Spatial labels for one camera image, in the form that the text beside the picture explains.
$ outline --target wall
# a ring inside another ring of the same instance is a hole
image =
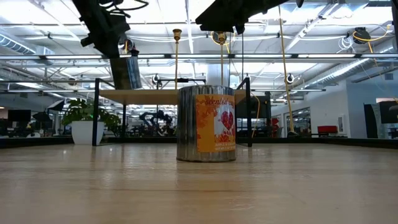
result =
[[[318,126],[337,126],[338,117],[345,117],[345,133],[350,137],[348,100],[345,80],[339,82],[336,86],[328,86],[325,92],[313,92],[305,95],[303,101],[292,103],[292,111],[310,108],[311,110],[311,128],[312,133],[318,133]],[[287,105],[272,107],[272,115],[284,115],[289,112]]]
[[[377,70],[371,69],[368,74]],[[349,125],[352,138],[367,138],[364,104],[376,103],[376,98],[398,97],[398,72],[394,72],[394,80],[383,80],[375,77],[360,83],[352,83],[352,80],[366,76],[359,73],[347,80],[347,97],[349,107]]]

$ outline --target ceiling pipe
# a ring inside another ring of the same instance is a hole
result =
[[[374,53],[379,53],[379,54],[388,54],[388,53],[393,53],[394,48],[393,48],[393,41],[395,39],[390,39],[387,40],[378,46],[375,47]],[[348,78],[352,75],[357,74],[358,72],[361,72],[363,70],[367,70],[371,67],[375,67],[374,60],[371,58],[364,58],[364,59],[358,59],[357,61],[347,63],[347,64],[339,64],[337,66],[334,66],[333,68],[319,74],[315,78],[307,81],[308,84],[306,85],[299,85],[299,88],[311,88],[316,85],[329,85],[331,83],[336,83],[341,80],[344,80],[345,78]]]

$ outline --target ceiling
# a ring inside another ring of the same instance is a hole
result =
[[[208,32],[200,30],[195,24],[198,17],[213,0],[148,0],[149,5],[143,9],[129,12],[127,19],[131,30],[126,34],[134,41],[141,54],[174,54],[175,44],[173,29],[182,30],[182,39],[179,45],[180,54],[219,54],[220,47],[209,37]],[[282,5],[283,33],[287,53],[307,54],[347,54],[351,52],[368,51],[367,45],[352,44],[344,48],[341,42],[347,33],[352,33],[355,27],[365,27],[372,38],[383,36],[387,25],[392,24],[391,7],[388,4],[371,4],[375,1],[350,1],[349,4],[328,4],[327,0],[305,1],[302,8],[297,8],[295,1]],[[120,8],[137,7],[140,3],[124,0]],[[318,20],[320,13],[323,19]],[[55,55],[88,55],[99,54],[93,46],[82,47],[80,39],[87,36],[88,30],[84,23],[79,21],[79,13],[71,0],[3,0],[0,2],[0,29],[29,46],[44,46]],[[373,42],[378,45],[390,40],[393,36],[390,27],[385,38]],[[231,43],[228,50],[233,54],[279,54],[281,53],[281,38],[278,8],[273,8],[267,14],[252,16],[246,24],[244,37],[231,34]],[[0,55],[18,55],[19,53],[0,47]],[[171,78],[175,73],[173,60],[150,59],[140,60],[140,72],[144,88],[150,88],[151,78],[159,74]],[[54,79],[62,80],[76,78],[92,80],[97,77],[111,79],[107,62],[100,60],[66,60],[63,67],[54,68],[34,61],[13,60],[6,62],[23,68],[24,70],[44,76],[53,74]],[[207,75],[207,64],[219,61],[181,61],[178,64],[180,77],[203,78]],[[287,72],[303,80],[308,75],[314,75],[329,69],[333,62],[288,62]],[[284,84],[281,74],[284,66],[281,62],[261,62],[246,60],[242,65],[240,60],[234,60],[231,74],[244,72],[251,76],[252,86],[256,88],[278,88]],[[173,88],[169,83],[165,88]]]

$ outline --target fluorescent light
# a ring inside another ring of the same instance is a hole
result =
[[[241,54],[235,55],[236,58],[242,58]],[[244,54],[244,58],[283,58],[282,54]],[[285,58],[291,58],[291,54],[285,55]]]
[[[120,57],[128,57],[131,55],[120,55]],[[164,58],[164,55],[138,55],[138,58]]]
[[[178,55],[178,58],[221,58],[221,55],[217,54],[183,54]]]
[[[30,87],[30,88],[43,88],[43,86],[38,85],[36,83],[24,83],[24,82],[20,82],[20,83],[16,83],[18,85],[22,85],[22,86],[26,86],[26,87]]]
[[[286,90],[283,89],[255,89],[251,91],[274,91],[274,92],[285,92]]]
[[[43,90],[44,93],[73,93],[73,90]]]
[[[326,89],[316,89],[316,90],[293,90],[295,93],[296,92],[308,92],[308,91],[326,91]]]
[[[363,58],[397,58],[398,54],[362,54]]]
[[[251,91],[271,91],[271,92],[286,92],[284,89],[255,89]],[[289,90],[291,94],[295,94],[297,92],[309,92],[309,91],[326,91],[325,89],[311,89],[311,90]]]
[[[40,60],[39,56],[0,56],[0,60]]]
[[[355,54],[300,54],[299,58],[351,58]]]
[[[56,94],[56,93],[49,93],[49,94],[52,95],[52,96],[58,97],[58,98],[65,98],[64,96],[61,96],[61,95]]]
[[[7,90],[9,93],[38,93],[39,90]]]
[[[57,59],[102,59],[102,55],[49,55],[46,56],[47,59],[57,60]]]

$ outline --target wooden floor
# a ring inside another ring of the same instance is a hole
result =
[[[175,148],[0,150],[0,223],[398,223],[398,151],[256,144],[198,164]]]

